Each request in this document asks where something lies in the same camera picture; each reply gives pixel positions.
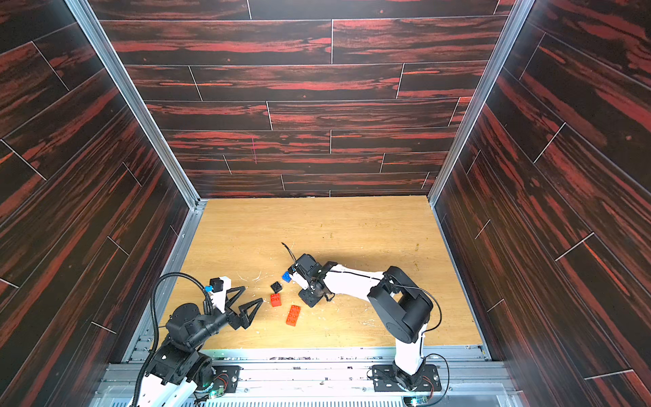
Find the red long brick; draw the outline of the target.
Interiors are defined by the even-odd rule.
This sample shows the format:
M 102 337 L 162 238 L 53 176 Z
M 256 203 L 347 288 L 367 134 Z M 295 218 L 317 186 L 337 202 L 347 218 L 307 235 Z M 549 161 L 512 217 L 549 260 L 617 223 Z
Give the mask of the red long brick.
M 288 312 L 288 317 L 286 318 L 286 324 L 291 327 L 295 327 L 297 325 L 300 312 L 301 308 L 298 305 L 292 305 Z

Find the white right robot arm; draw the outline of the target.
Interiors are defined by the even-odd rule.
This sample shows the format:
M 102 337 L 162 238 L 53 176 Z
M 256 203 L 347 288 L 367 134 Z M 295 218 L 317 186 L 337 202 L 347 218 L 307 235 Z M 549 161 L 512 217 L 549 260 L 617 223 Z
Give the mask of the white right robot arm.
M 370 303 L 396 339 L 396 373 L 415 376 L 423 366 L 422 348 L 434 304 L 427 292 L 398 267 L 383 272 L 358 271 L 332 261 L 322 265 L 313 256 L 303 254 L 283 279 L 300 286 L 299 296 L 309 307 L 341 295 Z

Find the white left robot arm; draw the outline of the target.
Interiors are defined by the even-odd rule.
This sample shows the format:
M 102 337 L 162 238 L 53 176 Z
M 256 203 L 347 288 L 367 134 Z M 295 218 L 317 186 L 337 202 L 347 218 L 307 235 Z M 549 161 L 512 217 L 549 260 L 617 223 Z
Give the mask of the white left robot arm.
M 203 310 L 192 303 L 176 308 L 165 324 L 164 341 L 153 345 L 138 373 L 133 406 L 180 406 L 193 395 L 200 403 L 237 388 L 239 369 L 215 368 L 213 359 L 200 349 L 225 326 L 250 327 L 264 300 L 257 298 L 235 312 L 231 306 L 244 291 L 243 286 L 218 293 L 207 288 Z

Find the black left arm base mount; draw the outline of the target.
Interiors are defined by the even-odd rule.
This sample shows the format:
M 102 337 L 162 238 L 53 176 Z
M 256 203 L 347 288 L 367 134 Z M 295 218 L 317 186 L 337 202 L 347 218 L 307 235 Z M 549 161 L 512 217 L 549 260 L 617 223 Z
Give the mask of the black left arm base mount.
M 210 399 L 235 393 L 240 381 L 241 366 L 213 366 L 215 373 L 212 387 L 208 390 Z

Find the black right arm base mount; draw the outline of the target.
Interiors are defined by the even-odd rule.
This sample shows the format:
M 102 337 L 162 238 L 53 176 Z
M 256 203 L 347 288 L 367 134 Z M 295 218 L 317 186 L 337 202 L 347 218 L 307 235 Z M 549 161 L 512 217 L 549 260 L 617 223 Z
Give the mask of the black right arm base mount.
M 367 371 L 375 392 L 440 392 L 442 383 L 435 365 L 418 354 L 396 354 L 391 364 L 373 365 Z

